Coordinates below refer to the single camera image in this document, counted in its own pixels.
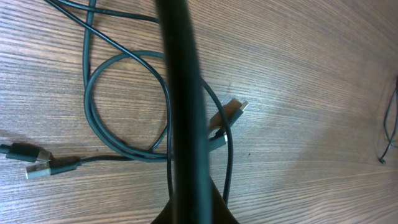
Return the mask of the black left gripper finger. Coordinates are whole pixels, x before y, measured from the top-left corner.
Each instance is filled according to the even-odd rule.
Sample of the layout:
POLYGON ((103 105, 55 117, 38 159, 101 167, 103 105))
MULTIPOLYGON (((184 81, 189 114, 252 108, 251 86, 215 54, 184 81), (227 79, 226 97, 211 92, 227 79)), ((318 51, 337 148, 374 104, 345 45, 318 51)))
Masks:
MULTIPOLYGON (((228 209, 215 183, 212 181, 213 191, 213 219, 215 224, 238 224, 239 222, 228 209)), ((154 219, 152 224, 171 224, 173 223, 173 199, 170 199, 160 214, 154 219)))

